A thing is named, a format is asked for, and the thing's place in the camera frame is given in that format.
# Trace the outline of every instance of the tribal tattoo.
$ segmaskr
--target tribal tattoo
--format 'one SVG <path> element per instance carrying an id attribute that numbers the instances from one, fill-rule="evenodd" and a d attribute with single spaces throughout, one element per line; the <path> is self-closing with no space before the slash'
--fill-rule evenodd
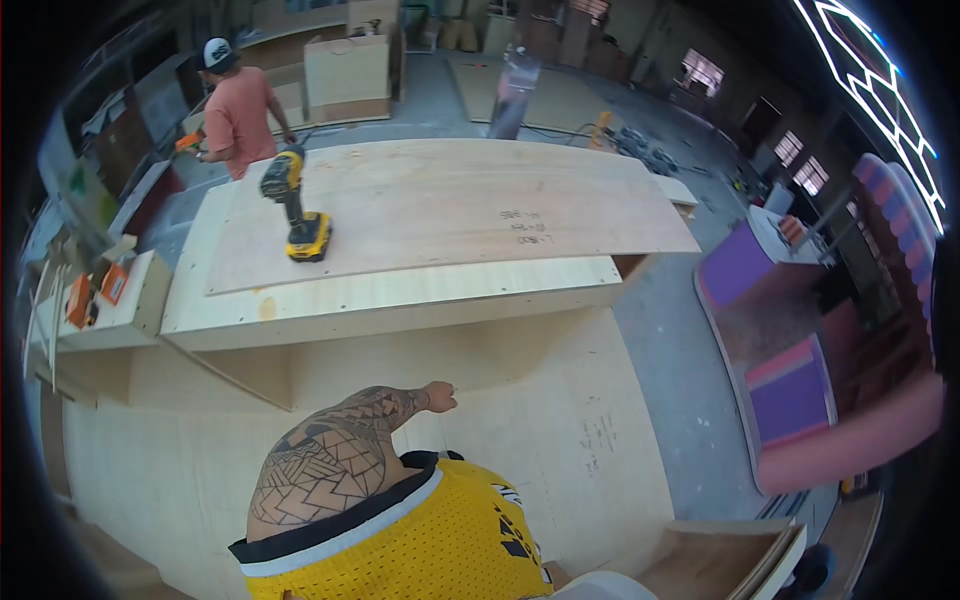
<path id="1" fill-rule="evenodd" d="M 424 390 L 367 388 L 314 413 L 267 455 L 251 514 L 274 525 L 335 516 L 381 492 L 391 432 L 429 404 Z"/>

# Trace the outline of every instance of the yellow cordless drill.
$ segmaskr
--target yellow cordless drill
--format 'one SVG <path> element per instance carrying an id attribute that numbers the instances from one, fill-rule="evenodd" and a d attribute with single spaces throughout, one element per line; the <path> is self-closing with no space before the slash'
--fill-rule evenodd
<path id="1" fill-rule="evenodd" d="M 277 204 L 283 204 L 290 223 L 287 256 L 298 262 L 320 262 L 326 255 L 333 224 L 323 212 L 303 212 L 300 199 L 301 178 L 306 153 L 298 144 L 290 144 L 276 155 L 260 181 L 260 192 Z"/>

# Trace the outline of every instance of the salmon t-shirt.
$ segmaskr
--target salmon t-shirt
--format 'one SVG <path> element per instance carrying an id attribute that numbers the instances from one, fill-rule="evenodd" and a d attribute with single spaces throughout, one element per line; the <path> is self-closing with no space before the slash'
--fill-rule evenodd
<path id="1" fill-rule="evenodd" d="M 274 90 L 267 76 L 245 66 L 217 84 L 204 108 L 204 130 L 211 152 L 233 146 L 227 169 L 235 180 L 243 178 L 250 163 L 276 155 L 276 143 L 267 125 L 267 103 Z"/>

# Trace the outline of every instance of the white and black cap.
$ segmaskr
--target white and black cap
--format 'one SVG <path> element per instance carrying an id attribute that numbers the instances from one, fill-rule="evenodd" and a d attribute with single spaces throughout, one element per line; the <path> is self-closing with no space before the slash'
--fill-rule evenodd
<path id="1" fill-rule="evenodd" d="M 222 37 L 213 37 L 197 53 L 197 70 L 209 71 L 214 75 L 223 75 L 239 59 L 230 43 Z"/>

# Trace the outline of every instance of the hand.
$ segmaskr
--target hand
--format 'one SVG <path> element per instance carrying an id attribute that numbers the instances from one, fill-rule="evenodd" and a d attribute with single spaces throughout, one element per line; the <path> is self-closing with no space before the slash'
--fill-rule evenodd
<path id="1" fill-rule="evenodd" d="M 445 413 L 457 406 L 457 400 L 453 397 L 453 386 L 445 381 L 431 381 L 422 389 L 429 399 L 426 409 L 431 413 Z"/>

